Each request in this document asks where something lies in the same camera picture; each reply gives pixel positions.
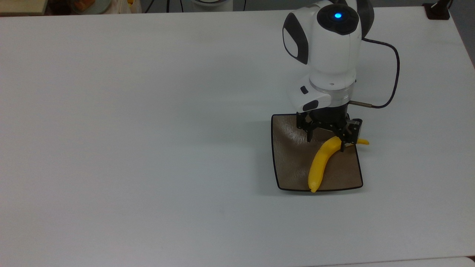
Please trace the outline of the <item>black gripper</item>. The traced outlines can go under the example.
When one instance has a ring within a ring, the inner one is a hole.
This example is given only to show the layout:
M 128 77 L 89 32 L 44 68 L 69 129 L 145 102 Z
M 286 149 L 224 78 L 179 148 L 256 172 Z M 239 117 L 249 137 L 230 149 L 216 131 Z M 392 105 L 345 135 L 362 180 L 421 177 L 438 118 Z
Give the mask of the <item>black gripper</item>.
M 340 152 L 344 152 L 347 146 L 357 143 L 363 125 L 361 119 L 351 119 L 347 110 L 348 104 L 344 104 L 334 108 L 314 109 L 308 114 L 297 113 L 297 128 L 307 134 L 307 142 L 311 142 L 313 130 L 317 128 L 339 131 Z

